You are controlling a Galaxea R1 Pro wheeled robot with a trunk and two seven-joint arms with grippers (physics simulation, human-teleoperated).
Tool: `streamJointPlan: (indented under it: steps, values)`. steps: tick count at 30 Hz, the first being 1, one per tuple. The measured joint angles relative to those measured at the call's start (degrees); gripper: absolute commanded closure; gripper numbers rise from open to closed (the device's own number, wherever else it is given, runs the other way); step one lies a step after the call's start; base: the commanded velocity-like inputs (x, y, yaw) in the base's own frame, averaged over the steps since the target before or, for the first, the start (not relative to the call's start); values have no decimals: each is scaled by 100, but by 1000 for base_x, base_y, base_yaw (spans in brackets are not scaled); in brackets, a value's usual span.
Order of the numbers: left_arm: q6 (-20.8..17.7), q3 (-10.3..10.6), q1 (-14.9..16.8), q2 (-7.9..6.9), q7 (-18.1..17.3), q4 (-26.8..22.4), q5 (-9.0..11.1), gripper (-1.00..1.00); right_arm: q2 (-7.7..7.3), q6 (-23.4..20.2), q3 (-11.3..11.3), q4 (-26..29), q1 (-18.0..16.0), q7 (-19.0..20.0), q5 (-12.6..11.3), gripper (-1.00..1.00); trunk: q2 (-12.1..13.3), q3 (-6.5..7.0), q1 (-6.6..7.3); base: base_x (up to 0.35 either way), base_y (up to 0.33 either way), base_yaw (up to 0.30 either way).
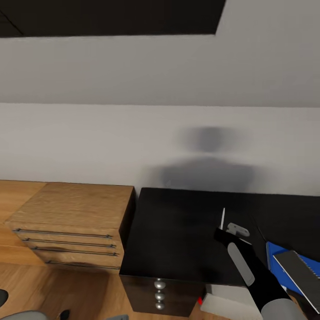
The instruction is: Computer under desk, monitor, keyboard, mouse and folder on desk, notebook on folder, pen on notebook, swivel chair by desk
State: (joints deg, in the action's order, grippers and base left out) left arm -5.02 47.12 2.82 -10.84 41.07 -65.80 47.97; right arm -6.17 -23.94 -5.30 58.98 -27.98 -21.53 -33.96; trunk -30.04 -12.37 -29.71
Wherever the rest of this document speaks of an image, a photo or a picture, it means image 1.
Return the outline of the swivel chair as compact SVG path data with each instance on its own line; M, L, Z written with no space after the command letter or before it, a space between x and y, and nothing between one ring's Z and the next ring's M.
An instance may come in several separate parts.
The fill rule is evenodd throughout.
M0 289L0 307L6 303L8 300L8 292ZM70 311L65 310L63 312L59 312L54 320L67 320ZM52 320L51 317L43 311L40 310L30 310L17 312L7 317L4 317L0 320Z

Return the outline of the notebook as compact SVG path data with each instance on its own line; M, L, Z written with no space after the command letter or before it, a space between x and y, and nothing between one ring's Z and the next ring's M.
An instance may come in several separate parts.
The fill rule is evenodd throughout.
M276 254L273 257L287 272L316 312L320 313L320 277L294 250Z

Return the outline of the folder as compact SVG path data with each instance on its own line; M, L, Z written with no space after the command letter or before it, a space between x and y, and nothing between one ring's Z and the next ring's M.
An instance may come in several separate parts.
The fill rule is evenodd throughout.
M279 284L285 290L288 295L291 295L293 298L296 298L300 301L305 302L308 305L307 299L302 295L302 293L296 289L292 280L283 273L282 267L273 257L276 254L280 254L283 252L287 252L288 250L278 245L274 245L270 242L266 243L266 253L267 253L267 265L268 270L274 274L274 276L278 279ZM316 262L314 260L308 259L302 255L300 255L301 259L312 269L313 272L316 273L317 276L320 277L320 262Z

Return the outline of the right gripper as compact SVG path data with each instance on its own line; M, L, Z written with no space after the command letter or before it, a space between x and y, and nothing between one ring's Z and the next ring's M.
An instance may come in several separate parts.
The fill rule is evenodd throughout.
M231 236L235 236L235 235L232 235L229 232L221 230L220 228L216 228L213 239L219 241L224 246L226 246L226 240Z

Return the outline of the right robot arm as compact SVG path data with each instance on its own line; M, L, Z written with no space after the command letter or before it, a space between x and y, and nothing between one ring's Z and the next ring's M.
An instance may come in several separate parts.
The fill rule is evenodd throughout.
M281 287L260 258L253 245L237 236L248 237L247 229L228 224L227 231L216 228L214 240L222 243L237 267L264 320L308 320Z

